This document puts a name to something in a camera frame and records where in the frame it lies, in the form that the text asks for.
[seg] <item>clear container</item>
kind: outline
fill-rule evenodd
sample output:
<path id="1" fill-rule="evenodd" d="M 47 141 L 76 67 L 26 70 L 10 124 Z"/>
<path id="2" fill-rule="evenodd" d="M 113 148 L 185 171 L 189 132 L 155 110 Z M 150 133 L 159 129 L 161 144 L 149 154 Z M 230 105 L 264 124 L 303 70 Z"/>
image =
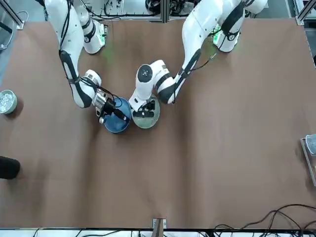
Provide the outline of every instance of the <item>clear container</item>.
<path id="1" fill-rule="evenodd" d="M 306 136 L 306 146 L 312 156 L 316 156 L 316 134 Z"/>

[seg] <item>white robotic arm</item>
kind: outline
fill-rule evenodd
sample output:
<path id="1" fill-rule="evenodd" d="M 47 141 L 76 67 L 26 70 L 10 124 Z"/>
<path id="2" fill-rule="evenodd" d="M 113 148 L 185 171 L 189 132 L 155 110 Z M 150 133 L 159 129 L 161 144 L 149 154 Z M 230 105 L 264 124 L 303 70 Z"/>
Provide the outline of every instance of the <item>white robotic arm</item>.
<path id="1" fill-rule="evenodd" d="M 129 118 L 116 108 L 114 99 L 106 95 L 109 92 L 101 87 L 101 78 L 95 71 L 88 70 L 83 77 L 78 73 L 83 46 L 91 54 L 104 46 L 99 38 L 102 32 L 99 27 L 103 25 L 92 21 L 87 10 L 80 5 L 76 12 L 72 0 L 45 0 L 45 6 L 58 38 L 59 57 L 75 103 L 81 108 L 93 104 L 100 123 L 103 123 L 103 116 L 112 113 L 128 122 Z"/>
<path id="2" fill-rule="evenodd" d="M 136 75 L 136 89 L 129 99 L 135 111 L 146 105 L 153 87 L 159 99 L 166 104 L 175 101 L 181 86 L 192 72 L 199 57 L 204 40 L 218 23 L 221 26 L 218 49 L 230 52 L 239 36 L 244 20 L 244 10 L 258 13 L 267 0 L 201 0 L 189 14 L 182 27 L 182 40 L 185 53 L 183 66 L 173 78 L 162 60 L 151 65 L 142 65 Z"/>

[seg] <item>plastic container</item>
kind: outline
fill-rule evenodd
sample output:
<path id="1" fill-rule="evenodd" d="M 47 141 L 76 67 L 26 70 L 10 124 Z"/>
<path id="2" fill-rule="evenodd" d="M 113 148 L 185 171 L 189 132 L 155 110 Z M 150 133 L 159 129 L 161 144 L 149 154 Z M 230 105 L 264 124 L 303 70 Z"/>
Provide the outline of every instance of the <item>plastic container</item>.
<path id="1" fill-rule="evenodd" d="M 306 136 L 306 146 L 312 156 L 316 156 L 316 134 Z"/>
<path id="2" fill-rule="evenodd" d="M 0 92 L 0 114 L 12 113 L 18 104 L 16 95 L 11 90 Z"/>
<path id="3" fill-rule="evenodd" d="M 104 116 L 104 126 L 107 130 L 109 130 L 112 133 L 119 133 L 123 132 L 129 125 L 132 113 L 131 113 L 131 107 L 129 105 L 129 102 L 122 98 L 115 98 L 114 102 L 116 103 L 116 106 L 119 110 L 121 110 L 127 117 L 129 117 L 129 122 L 125 122 L 118 118 L 115 114 Z"/>

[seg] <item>brown table surface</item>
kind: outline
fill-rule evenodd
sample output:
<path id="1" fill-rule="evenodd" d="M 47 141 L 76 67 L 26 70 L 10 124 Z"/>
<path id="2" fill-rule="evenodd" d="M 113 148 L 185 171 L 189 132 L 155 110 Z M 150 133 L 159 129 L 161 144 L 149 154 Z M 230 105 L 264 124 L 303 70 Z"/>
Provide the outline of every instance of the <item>brown table surface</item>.
<path id="1" fill-rule="evenodd" d="M 177 73 L 181 29 L 110 23 L 107 48 L 83 50 L 79 70 L 129 98 L 141 64 L 163 59 Z M 18 32 L 1 89 L 24 104 L 15 119 L 0 117 L 1 155 L 23 168 L 0 181 L 1 227 L 150 228 L 155 217 L 169 228 L 241 227 L 284 204 L 316 205 L 299 143 L 316 132 L 315 68 L 293 19 L 246 20 L 234 51 L 192 73 L 149 130 L 113 135 L 93 107 L 75 105 L 49 23 Z M 316 217 L 284 212 L 300 224 Z M 290 228 L 282 217 L 274 227 Z"/>

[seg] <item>green bowl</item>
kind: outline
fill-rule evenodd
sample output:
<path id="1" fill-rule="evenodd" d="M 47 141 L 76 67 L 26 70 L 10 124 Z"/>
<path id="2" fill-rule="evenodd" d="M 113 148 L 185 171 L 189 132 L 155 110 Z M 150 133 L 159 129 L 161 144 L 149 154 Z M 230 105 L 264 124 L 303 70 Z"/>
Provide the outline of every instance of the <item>green bowl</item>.
<path id="1" fill-rule="evenodd" d="M 10 105 L 8 106 L 8 109 L 7 110 L 2 110 L 0 108 L 0 114 L 7 115 L 7 114 L 12 113 L 15 110 L 16 105 L 18 104 L 18 99 L 16 98 L 16 95 L 13 93 L 13 91 L 11 91 L 11 90 L 4 90 L 4 91 L 0 92 L 0 107 L 2 106 L 1 98 L 3 96 L 5 96 L 5 94 L 13 95 L 13 101 L 9 102 Z"/>

